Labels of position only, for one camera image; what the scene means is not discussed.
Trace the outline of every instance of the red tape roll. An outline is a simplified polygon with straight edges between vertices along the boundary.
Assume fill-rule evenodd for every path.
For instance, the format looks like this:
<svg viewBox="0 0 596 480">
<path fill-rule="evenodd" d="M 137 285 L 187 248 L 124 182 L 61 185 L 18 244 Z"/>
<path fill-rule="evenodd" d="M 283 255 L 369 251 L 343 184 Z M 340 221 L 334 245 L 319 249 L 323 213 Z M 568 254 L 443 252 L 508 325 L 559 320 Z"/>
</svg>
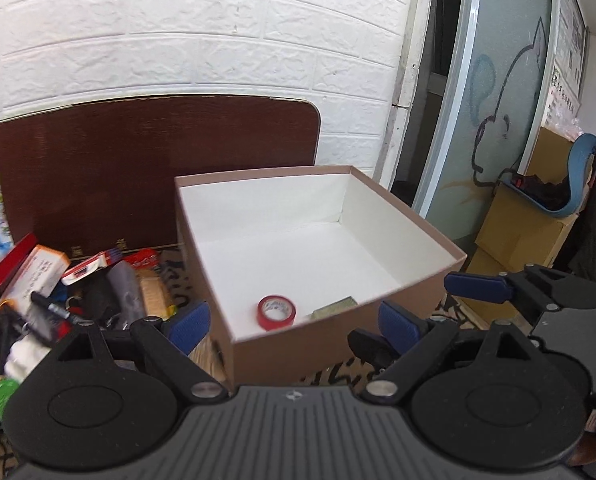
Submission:
<svg viewBox="0 0 596 480">
<path fill-rule="evenodd" d="M 267 296 L 258 303 L 257 322 L 265 330 L 289 326 L 295 317 L 295 305 L 284 296 Z"/>
</svg>

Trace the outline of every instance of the wooden headboard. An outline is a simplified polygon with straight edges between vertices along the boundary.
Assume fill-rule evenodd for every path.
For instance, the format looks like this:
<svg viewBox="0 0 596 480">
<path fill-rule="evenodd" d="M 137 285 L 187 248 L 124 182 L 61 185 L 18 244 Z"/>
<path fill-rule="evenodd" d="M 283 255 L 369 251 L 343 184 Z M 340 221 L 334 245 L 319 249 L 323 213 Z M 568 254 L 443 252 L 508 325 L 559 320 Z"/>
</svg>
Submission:
<svg viewBox="0 0 596 480">
<path fill-rule="evenodd" d="M 0 183 L 13 238 L 70 257 L 177 242 L 174 176 L 311 166 L 310 103 L 256 96 L 92 102 L 0 123 Z"/>
</svg>

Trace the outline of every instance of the silver screw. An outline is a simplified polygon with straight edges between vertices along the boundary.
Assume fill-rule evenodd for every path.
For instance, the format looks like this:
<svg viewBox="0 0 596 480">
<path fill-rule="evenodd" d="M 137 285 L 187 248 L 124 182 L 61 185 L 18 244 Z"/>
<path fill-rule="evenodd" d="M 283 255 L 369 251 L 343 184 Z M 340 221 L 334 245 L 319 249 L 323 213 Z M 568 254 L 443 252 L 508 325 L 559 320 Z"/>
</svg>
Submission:
<svg viewBox="0 0 596 480">
<path fill-rule="evenodd" d="M 191 393 L 200 399 L 212 399 L 213 397 L 218 397 L 222 393 L 222 386 L 210 381 L 195 383 L 191 387 Z"/>
<path fill-rule="evenodd" d="M 392 397 L 398 391 L 398 386 L 391 381 L 372 381 L 367 384 L 367 391 L 374 397 Z"/>
</svg>

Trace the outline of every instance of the white brick wall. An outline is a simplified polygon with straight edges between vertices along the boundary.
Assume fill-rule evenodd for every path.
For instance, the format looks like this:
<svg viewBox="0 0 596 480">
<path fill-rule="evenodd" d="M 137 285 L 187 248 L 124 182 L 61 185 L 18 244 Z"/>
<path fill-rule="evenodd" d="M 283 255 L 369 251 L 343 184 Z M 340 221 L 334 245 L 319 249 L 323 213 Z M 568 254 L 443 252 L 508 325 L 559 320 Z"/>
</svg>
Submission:
<svg viewBox="0 0 596 480">
<path fill-rule="evenodd" d="M 100 98 L 305 99 L 317 162 L 373 173 L 409 0 L 0 0 L 0 118 Z"/>
</svg>

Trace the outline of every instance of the frosted glass door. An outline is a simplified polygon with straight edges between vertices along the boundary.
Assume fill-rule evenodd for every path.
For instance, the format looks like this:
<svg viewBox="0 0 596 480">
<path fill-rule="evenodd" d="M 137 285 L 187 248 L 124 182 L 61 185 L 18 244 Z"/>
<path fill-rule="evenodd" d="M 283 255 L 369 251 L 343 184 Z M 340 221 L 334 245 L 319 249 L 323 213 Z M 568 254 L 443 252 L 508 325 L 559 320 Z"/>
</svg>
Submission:
<svg viewBox="0 0 596 480">
<path fill-rule="evenodd" d="M 465 248 L 498 176 L 518 168 L 523 155 L 543 86 L 552 0 L 461 5 L 448 90 L 414 209 Z"/>
</svg>

